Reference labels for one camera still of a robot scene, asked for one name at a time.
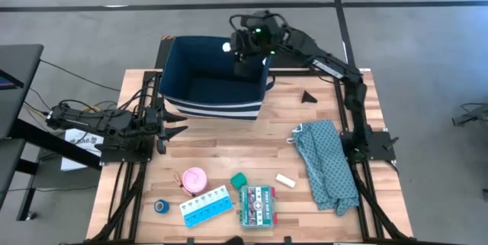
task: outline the pink container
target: pink container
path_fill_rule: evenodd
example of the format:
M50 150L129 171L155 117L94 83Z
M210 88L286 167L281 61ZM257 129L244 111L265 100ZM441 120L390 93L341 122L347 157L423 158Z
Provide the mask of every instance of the pink container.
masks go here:
M183 186L189 192L197 194L207 187L207 174L198 167L187 169L181 178Z

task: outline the green patterned cloth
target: green patterned cloth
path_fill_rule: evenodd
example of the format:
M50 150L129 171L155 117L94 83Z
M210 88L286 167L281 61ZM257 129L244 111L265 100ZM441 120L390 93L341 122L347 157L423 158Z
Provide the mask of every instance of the green patterned cloth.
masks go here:
M319 210L334 208L337 215L344 215L348 208L358 206L358 190L332 121L303 123L293 131L293 139L307 165Z

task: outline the green block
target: green block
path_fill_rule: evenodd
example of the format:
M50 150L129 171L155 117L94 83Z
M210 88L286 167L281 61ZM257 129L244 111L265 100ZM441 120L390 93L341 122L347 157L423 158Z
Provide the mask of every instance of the green block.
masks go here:
M242 186L247 185L247 179L242 172L239 172L230 179L230 183L239 191Z

